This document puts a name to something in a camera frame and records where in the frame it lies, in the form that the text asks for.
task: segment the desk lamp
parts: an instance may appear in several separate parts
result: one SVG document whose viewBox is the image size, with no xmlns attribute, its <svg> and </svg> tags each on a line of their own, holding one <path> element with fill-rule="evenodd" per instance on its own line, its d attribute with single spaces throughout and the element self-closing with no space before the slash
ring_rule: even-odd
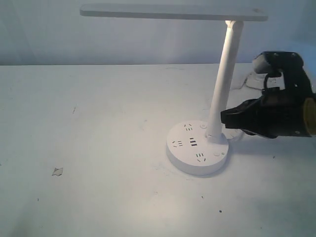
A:
<svg viewBox="0 0 316 237">
<path fill-rule="evenodd" d="M 192 175 L 208 175 L 225 163 L 229 143 L 222 133 L 220 112 L 226 109 L 244 21 L 266 21 L 259 9 L 198 5 L 93 3 L 82 16 L 170 20 L 226 21 L 227 31 L 208 122 L 191 120 L 175 125 L 167 136 L 171 163 Z"/>
</svg>

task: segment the yellow label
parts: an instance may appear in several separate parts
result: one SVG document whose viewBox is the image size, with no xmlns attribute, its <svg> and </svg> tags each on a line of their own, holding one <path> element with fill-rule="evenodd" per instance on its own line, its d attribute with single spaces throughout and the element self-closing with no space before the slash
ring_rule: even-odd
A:
<svg viewBox="0 0 316 237">
<path fill-rule="evenodd" d="M 316 135 L 316 102 L 314 98 L 307 98 L 303 105 L 305 128 L 311 136 Z"/>
</svg>

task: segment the white wall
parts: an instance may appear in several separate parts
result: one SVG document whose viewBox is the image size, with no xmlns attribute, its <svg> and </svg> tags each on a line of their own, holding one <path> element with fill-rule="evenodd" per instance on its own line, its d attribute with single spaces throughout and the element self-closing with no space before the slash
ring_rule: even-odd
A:
<svg viewBox="0 0 316 237">
<path fill-rule="evenodd" d="M 160 64 L 219 62 L 224 22 L 91 18 L 84 3 L 111 0 L 0 0 L 0 64 Z M 246 23 L 238 54 L 287 50 L 306 0 L 121 0 L 112 2 L 258 7 L 270 19 Z"/>
</svg>

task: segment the debris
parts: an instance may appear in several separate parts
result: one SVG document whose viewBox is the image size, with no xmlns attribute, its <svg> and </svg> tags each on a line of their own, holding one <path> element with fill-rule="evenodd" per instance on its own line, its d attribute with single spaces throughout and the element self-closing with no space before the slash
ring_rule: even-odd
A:
<svg viewBox="0 0 316 237">
<path fill-rule="evenodd" d="M 53 174 L 52 174 L 52 176 L 53 176 L 53 175 L 56 175 L 56 176 L 62 175 L 62 174 L 63 174 L 63 169 L 64 169 L 64 168 L 60 168 L 60 169 L 55 168 L 55 169 L 54 169 L 54 172 L 53 172 Z"/>
</svg>

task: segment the white table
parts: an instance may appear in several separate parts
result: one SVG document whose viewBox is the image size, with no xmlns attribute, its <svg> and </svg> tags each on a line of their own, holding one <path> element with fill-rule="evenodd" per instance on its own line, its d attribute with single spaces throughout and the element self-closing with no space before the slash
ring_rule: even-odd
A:
<svg viewBox="0 0 316 237">
<path fill-rule="evenodd" d="M 208 178 L 169 162 L 169 129 L 207 118 L 217 69 L 0 67 L 0 236 L 316 236 L 313 139 L 244 136 Z"/>
</svg>

